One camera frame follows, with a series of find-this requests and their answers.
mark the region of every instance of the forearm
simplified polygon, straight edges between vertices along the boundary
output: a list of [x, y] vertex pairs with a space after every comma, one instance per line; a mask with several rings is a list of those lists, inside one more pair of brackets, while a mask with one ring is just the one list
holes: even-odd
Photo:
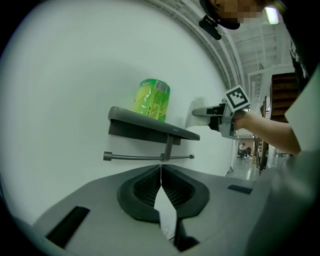
[[294, 131], [288, 123], [268, 120], [247, 112], [243, 119], [243, 128], [286, 153], [296, 156], [301, 151]]

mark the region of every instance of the person's arm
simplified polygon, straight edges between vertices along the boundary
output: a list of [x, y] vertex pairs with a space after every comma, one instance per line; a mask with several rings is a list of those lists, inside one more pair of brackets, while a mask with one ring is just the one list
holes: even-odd
[[288, 123], [268, 120], [242, 110], [234, 114], [232, 121], [235, 130], [244, 128], [279, 150], [294, 156], [301, 151], [294, 131]]

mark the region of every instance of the green tissue roll package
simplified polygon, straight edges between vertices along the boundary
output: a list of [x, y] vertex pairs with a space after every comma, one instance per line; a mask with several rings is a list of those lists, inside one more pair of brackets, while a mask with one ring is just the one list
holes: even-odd
[[157, 79], [146, 79], [139, 85], [132, 110], [164, 122], [170, 98], [170, 87]]

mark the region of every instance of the wall-mounted shelf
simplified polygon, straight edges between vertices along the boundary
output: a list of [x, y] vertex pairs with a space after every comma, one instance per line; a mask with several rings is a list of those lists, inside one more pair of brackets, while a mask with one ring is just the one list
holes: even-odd
[[111, 122], [109, 134], [132, 138], [143, 141], [165, 143], [165, 152], [160, 156], [126, 156], [114, 155], [111, 152], [104, 152], [103, 160], [161, 160], [167, 162], [170, 159], [189, 158], [194, 155], [171, 157], [172, 145], [180, 145], [181, 140], [199, 141], [200, 135], [174, 125], [161, 122], [130, 110], [113, 106], [108, 115]]

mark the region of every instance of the barcode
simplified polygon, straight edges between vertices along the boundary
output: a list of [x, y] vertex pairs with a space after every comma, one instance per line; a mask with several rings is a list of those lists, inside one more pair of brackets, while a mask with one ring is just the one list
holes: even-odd
[[166, 94], [168, 86], [163, 82], [156, 81], [155, 88]]

